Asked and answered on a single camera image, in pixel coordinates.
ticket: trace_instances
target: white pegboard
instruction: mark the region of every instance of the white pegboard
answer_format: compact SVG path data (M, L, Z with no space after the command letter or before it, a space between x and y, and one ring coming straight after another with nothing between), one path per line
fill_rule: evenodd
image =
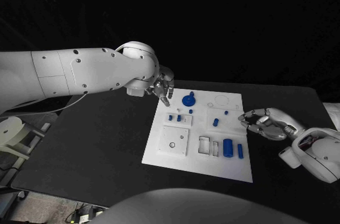
M181 103L181 98L194 92L195 104L187 107ZM180 114L185 118L191 116L191 126L180 126L167 121L168 113ZM252 182L250 159L246 141L246 128L240 126L237 116L243 113L242 96L234 93L211 92L188 89L174 89L170 107L158 101L154 115L154 122L148 135L148 141L142 156L142 163L164 168L195 172L200 174ZM211 118L220 115L217 127L210 128ZM159 143L164 141L164 127L183 128L188 131L185 154L175 155L171 152L159 152ZM210 151L204 156L198 153L200 137L208 138ZM223 139L233 141L233 157L223 157ZM242 144L243 159L237 157L237 144ZM213 148L217 148L217 157L213 156Z

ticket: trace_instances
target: white cable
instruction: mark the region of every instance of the white cable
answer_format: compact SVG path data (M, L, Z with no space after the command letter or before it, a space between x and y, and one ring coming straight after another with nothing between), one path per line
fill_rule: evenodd
M34 104L34 103L43 101L44 99L34 100L34 101L31 101L31 102L28 102L28 103L25 103L25 104L21 104L21 105L13 107L10 110L17 109L17 108L20 108L20 107L24 107L24 106L27 106L27 105L31 105L31 104Z
M15 116L23 116L23 115L33 115L33 114L41 114L41 113L50 113L50 112L56 112L56 111L59 111L59 110L63 110L63 109L66 109L67 107L70 107L76 102L73 102L70 105L67 105L67 106L64 106L63 108L60 108L60 109L57 109L57 110L53 110L53 111L47 111L47 112L34 112L34 113L23 113L23 114L15 114L15 115L10 115L10 116L4 116L4 117L15 117Z

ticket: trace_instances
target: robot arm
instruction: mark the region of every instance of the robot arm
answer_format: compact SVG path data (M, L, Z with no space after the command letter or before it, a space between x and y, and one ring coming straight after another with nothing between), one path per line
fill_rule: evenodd
M260 116L255 125L243 121ZM239 116L240 124L269 140L292 140L292 146L279 152L279 157L291 166L299 165L322 181L331 183L340 179L340 132L328 128L304 126L275 108L252 110Z
M159 66L154 50L139 42L128 42L116 50L0 53L0 114L37 99L90 94L122 86L128 95L142 96L147 90L170 105L172 72Z

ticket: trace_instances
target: blue knob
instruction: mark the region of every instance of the blue knob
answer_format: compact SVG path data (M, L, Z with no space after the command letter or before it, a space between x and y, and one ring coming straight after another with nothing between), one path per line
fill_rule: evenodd
M213 120L213 124L214 127L217 126L217 118Z
M190 107L194 105L195 103L195 99L193 97L193 91L190 92L190 95L185 95L181 99L183 105Z
M233 157L232 140L230 139L224 139L223 140L223 156L226 158L232 158Z
M242 145L237 144L237 150L239 150L239 159L243 158L243 150L242 150Z

